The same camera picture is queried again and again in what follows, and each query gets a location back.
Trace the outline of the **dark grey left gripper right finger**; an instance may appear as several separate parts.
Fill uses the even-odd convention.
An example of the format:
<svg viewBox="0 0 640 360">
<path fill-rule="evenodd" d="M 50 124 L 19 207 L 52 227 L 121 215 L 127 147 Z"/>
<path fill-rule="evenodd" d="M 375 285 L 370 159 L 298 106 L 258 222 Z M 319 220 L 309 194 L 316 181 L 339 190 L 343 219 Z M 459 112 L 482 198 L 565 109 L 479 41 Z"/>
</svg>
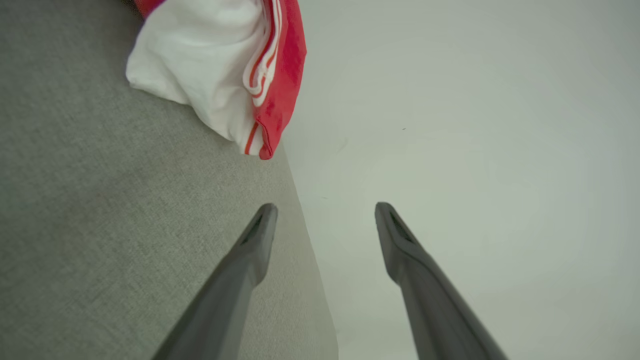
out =
<svg viewBox="0 0 640 360">
<path fill-rule="evenodd" d="M 508 360 L 390 203 L 377 203 L 375 224 L 386 271 L 402 292 L 419 360 Z"/>
</svg>

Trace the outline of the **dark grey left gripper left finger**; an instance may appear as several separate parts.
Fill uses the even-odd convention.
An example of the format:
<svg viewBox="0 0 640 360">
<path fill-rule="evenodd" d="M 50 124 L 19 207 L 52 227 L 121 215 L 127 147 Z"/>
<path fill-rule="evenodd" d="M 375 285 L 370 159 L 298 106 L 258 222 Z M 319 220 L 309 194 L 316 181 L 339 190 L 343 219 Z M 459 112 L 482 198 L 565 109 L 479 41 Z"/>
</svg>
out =
<svg viewBox="0 0 640 360">
<path fill-rule="evenodd" d="M 250 299 L 268 272 L 278 208 L 258 208 L 151 360 L 237 360 Z"/>
</svg>

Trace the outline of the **red Bulls 23 jersey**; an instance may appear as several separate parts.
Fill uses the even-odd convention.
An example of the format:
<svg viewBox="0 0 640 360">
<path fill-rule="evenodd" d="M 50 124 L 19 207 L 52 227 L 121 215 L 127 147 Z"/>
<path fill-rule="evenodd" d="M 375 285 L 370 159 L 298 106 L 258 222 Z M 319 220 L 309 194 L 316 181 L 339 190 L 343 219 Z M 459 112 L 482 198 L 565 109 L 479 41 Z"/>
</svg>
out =
<svg viewBox="0 0 640 360">
<path fill-rule="evenodd" d="M 131 1 L 144 23 L 130 86 L 192 107 L 245 155 L 274 157 L 306 63 L 298 0 Z"/>
</svg>

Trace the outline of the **grey fabric sofa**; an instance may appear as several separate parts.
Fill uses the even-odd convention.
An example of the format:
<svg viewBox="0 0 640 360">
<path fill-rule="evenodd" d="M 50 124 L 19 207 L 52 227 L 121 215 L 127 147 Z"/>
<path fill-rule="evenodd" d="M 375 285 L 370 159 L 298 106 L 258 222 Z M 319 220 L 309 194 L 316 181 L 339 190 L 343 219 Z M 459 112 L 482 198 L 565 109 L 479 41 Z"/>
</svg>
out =
<svg viewBox="0 0 640 360">
<path fill-rule="evenodd" d="M 133 0 L 0 0 L 0 360 L 151 360 L 265 203 L 238 360 L 338 360 L 286 152 L 131 88 Z"/>
</svg>

